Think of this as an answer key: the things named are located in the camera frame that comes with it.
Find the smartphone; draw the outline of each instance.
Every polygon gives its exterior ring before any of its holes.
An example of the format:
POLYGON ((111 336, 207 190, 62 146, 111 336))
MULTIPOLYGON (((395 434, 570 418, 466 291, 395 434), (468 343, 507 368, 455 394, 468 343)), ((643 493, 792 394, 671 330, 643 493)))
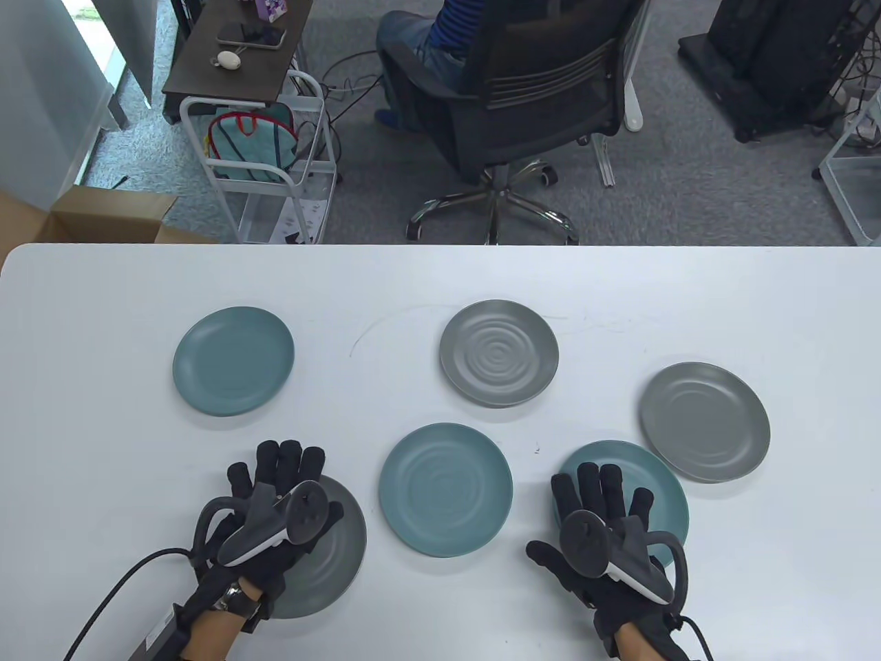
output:
POLYGON ((286 32, 265 23, 227 23, 218 32, 218 43, 276 50, 285 40, 286 32))

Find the chair wheel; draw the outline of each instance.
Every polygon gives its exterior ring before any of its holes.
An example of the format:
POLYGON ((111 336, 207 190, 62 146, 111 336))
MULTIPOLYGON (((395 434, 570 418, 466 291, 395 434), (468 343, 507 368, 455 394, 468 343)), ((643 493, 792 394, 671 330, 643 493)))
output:
POLYGON ((542 185, 545 188, 553 186, 558 181, 559 177, 557 176, 557 170, 555 170, 553 166, 544 166, 542 168, 542 185))
POLYGON ((734 139, 741 145, 746 145, 752 141, 752 132, 747 129, 736 129, 734 131, 734 139))
POLYGON ((407 241, 416 242, 422 238, 422 223, 420 221, 407 223, 407 241))

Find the wristwatch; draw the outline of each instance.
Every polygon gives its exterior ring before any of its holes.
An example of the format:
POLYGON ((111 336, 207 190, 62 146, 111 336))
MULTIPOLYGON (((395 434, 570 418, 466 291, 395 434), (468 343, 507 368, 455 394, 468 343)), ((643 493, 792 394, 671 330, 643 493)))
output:
POLYGON ((239 582, 235 581, 226 588, 226 592, 224 592, 220 599, 214 602, 211 609, 212 611, 226 611, 227 613, 245 618, 245 620, 250 620, 260 609, 260 602, 254 601, 254 599, 245 594, 239 582))

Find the jeans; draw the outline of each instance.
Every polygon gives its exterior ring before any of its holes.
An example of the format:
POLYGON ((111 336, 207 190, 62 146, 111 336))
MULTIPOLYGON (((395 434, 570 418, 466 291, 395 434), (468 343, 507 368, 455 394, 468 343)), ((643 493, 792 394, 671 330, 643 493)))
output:
MULTIPOLYGON (((382 50, 386 44, 402 41, 416 54, 426 69, 437 76, 441 83, 456 90, 459 86, 459 80, 462 78, 462 68, 465 61, 429 45, 428 33, 431 32, 433 25, 434 19, 425 16, 411 14, 408 11, 390 11, 380 20, 379 29, 376 31, 376 49, 382 50)), ((401 107, 395 98, 395 92, 389 83, 389 77, 385 73, 384 71, 382 87, 385 89, 386 100, 389 102, 389 107, 397 112, 397 116, 403 121, 404 113, 401 112, 401 107)), ((419 126, 405 126, 404 128, 419 130, 419 126)))

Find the office chair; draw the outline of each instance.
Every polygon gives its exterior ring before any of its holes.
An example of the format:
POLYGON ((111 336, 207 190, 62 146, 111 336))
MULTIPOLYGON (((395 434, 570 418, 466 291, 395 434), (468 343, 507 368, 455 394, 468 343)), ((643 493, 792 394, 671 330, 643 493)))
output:
POLYGON ((478 190, 422 205, 407 223, 418 241, 422 223, 457 204, 488 201, 486 244, 499 240, 502 209, 512 204, 566 232, 564 214, 511 190, 530 175, 545 185, 557 173, 538 154, 593 133, 613 136, 624 117, 625 38, 646 0, 486 0, 478 36, 458 90, 443 85, 401 42, 380 52, 408 123, 421 125, 463 181, 478 190), (511 172, 520 159, 529 163, 511 172))

